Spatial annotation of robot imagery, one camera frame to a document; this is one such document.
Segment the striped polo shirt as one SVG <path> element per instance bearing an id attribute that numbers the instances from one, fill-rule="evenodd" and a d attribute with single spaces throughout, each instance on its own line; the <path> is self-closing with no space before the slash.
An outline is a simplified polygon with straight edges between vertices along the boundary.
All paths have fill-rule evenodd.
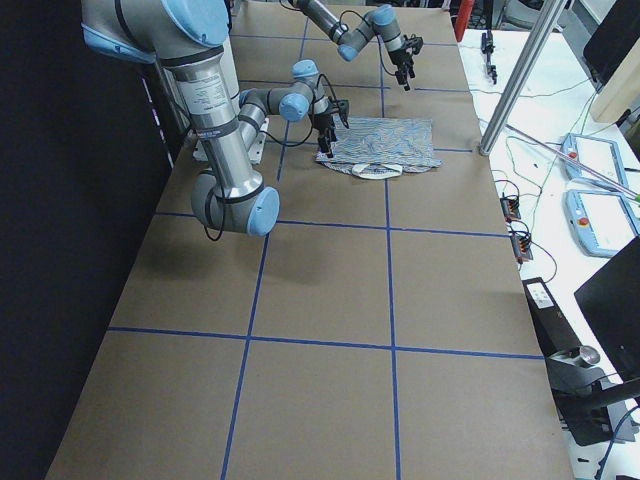
<path id="1" fill-rule="evenodd" d="M 432 144 L 429 119 L 353 117 L 336 126 L 331 151 L 317 152 L 322 166 L 366 180 L 419 174 L 442 165 Z"/>

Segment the red cylinder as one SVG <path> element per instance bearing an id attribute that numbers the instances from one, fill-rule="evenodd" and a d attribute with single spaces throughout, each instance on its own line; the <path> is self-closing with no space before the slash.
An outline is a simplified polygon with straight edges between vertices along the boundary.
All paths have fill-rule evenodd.
<path id="1" fill-rule="evenodd" d="M 454 23 L 454 34 L 457 42 L 461 42 L 464 38 L 472 11 L 474 9 L 475 0 L 461 0 L 458 8 L 458 14 Z"/>

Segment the lower blue teach pendant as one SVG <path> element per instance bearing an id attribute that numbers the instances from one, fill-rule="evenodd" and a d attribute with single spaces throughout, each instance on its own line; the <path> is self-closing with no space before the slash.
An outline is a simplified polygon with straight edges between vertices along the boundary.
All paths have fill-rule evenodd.
<path id="1" fill-rule="evenodd" d="M 611 258 L 639 236 L 639 223 L 621 193 L 572 189 L 563 200 L 570 230 L 588 256 Z"/>

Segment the lower small circuit board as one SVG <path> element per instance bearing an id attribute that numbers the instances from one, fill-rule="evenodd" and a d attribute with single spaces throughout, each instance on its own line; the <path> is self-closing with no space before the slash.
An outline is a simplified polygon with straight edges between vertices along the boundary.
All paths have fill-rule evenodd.
<path id="1" fill-rule="evenodd" d="M 533 254 L 531 252 L 531 239 L 528 235 L 521 232 L 513 232 L 510 237 L 514 257 L 518 264 L 531 261 Z"/>

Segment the black stand with metal knob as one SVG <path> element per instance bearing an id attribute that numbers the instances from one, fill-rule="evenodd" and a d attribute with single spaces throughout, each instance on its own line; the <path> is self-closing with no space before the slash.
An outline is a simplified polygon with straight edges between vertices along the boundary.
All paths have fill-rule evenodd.
<path id="1" fill-rule="evenodd" d="M 614 383 L 601 368 L 582 366 L 562 352 L 547 357 L 545 366 L 560 419 L 577 445 L 635 440 L 639 424 L 626 402 L 639 399 L 637 376 Z"/>

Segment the aluminium frame post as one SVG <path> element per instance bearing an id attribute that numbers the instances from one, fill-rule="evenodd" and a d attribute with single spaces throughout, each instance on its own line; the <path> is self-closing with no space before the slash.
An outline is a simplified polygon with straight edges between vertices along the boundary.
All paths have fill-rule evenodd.
<path id="1" fill-rule="evenodd" d="M 552 33 L 561 12 L 564 10 L 564 6 L 565 1 L 555 0 L 544 2 L 540 15 L 527 37 L 505 90 L 482 136 L 478 147 L 479 153 L 482 156 L 488 156 L 491 153 L 499 134 L 506 126 L 524 85 Z"/>

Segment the black box with label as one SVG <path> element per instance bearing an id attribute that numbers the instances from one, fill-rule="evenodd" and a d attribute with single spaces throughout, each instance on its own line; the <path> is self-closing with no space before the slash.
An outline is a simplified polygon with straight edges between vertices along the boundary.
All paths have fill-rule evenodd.
<path id="1" fill-rule="evenodd" d="M 522 281 L 528 308 L 545 357 L 579 345 L 579 339 L 541 277 Z"/>

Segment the small circuit board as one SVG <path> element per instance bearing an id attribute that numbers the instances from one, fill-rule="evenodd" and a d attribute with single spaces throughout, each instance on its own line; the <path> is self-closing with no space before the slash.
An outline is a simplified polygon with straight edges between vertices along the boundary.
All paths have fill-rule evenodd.
<path id="1" fill-rule="evenodd" d="M 500 206 L 507 223 L 520 220 L 520 199 L 518 196 L 502 196 L 500 198 Z"/>
<path id="2" fill-rule="evenodd" d="M 531 252 L 531 239 L 528 235 L 521 232 L 513 232 L 510 237 L 514 257 L 518 264 L 531 261 L 533 254 Z"/>

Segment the metal rod green tip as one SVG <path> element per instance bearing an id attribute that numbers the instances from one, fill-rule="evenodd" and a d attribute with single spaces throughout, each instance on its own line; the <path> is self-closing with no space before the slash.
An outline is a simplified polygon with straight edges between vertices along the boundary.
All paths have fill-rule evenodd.
<path id="1" fill-rule="evenodd" d="M 639 202 L 639 194 L 638 193 L 636 193 L 633 190 L 629 189 L 628 187 L 626 187 L 626 186 L 624 186 L 624 185 L 622 185 L 622 184 L 620 184 L 620 183 L 618 183 L 618 182 L 606 177 L 604 174 L 601 174 L 600 172 L 594 170 L 593 168 L 581 163 L 576 154 L 565 154 L 562 151 L 557 150 L 557 149 L 547 145 L 545 142 L 542 142 L 542 141 L 530 136 L 529 134 L 517 129 L 514 126 L 511 126 L 511 125 L 507 124 L 506 127 L 509 130 L 515 132 L 517 135 L 523 137 L 525 140 L 531 141 L 534 144 L 536 144 L 536 145 L 538 145 L 538 146 L 550 151 L 554 155 L 559 156 L 565 163 L 568 163 L 569 165 L 572 165 L 576 169 L 586 171 L 588 174 L 592 175 L 596 179 L 598 179 L 601 182 L 609 185 L 615 191 L 621 192 L 627 198 L 629 198 L 631 201 L 634 201 L 636 203 Z"/>

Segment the black monitor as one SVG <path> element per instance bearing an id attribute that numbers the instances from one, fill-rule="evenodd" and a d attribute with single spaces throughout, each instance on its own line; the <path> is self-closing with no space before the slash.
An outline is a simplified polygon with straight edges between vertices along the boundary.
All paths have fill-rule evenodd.
<path id="1" fill-rule="evenodd" d="M 576 302 L 614 369 L 639 376 L 639 239 L 595 272 L 575 292 Z"/>

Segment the upper small circuit board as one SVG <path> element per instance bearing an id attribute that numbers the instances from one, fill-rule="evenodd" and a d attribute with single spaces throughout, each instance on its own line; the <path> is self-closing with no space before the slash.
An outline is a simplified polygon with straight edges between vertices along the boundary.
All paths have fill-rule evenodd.
<path id="1" fill-rule="evenodd" d="M 500 206 L 507 223 L 520 220 L 520 199 L 518 196 L 502 196 L 500 198 Z"/>

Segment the upper blue teach pendant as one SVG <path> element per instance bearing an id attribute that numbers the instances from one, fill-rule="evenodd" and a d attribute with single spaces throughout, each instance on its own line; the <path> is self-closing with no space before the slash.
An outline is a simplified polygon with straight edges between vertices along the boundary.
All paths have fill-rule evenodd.
<path id="1" fill-rule="evenodd" d="M 622 157 L 615 141 L 575 133 L 568 134 L 561 151 L 576 153 L 577 160 L 625 187 L 629 186 Z"/>

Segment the blue teach pendant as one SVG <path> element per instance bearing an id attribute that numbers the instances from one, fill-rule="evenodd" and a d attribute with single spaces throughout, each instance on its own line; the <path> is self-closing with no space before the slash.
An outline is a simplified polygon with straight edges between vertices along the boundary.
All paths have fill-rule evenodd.
<path id="1" fill-rule="evenodd" d="M 629 186 L 622 157 L 615 141 L 575 133 L 568 134 L 561 151 L 576 153 L 577 160 L 625 187 Z"/>
<path id="2" fill-rule="evenodd" d="M 570 230 L 588 256 L 611 258 L 639 236 L 639 223 L 621 193 L 572 189 L 563 200 Z"/>

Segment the black selfie stick tool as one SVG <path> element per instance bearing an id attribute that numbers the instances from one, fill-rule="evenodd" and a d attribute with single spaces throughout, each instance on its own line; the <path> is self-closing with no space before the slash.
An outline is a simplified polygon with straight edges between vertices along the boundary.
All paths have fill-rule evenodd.
<path id="1" fill-rule="evenodd" d="M 492 62 L 492 55 L 495 50 L 493 33 L 490 28 L 488 28 L 481 36 L 481 52 L 485 58 L 485 71 L 488 78 L 492 81 L 494 85 L 497 84 L 497 67 Z"/>

